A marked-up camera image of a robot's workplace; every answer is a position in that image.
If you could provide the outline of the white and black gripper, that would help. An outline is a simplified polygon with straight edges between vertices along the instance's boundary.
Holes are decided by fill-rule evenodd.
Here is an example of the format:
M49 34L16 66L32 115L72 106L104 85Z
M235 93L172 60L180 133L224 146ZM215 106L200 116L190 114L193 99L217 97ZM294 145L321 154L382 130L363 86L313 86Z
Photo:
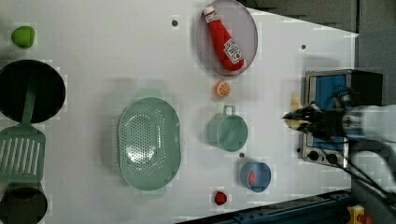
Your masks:
M334 108L320 110L315 103L310 103L286 114L283 119L310 119L312 123L301 123L297 130L302 133L312 133L314 137L324 141L332 141L335 137L345 137L343 117L347 112L349 101L341 96L332 99Z

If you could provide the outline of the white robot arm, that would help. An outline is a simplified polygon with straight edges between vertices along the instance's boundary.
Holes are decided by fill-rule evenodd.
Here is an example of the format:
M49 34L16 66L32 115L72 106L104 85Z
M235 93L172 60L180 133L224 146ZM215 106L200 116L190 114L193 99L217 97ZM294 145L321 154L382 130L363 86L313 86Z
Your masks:
M301 105L283 117L289 128L312 134L329 144L336 137L347 141L374 141L395 144L395 105L359 105L323 110L315 102Z

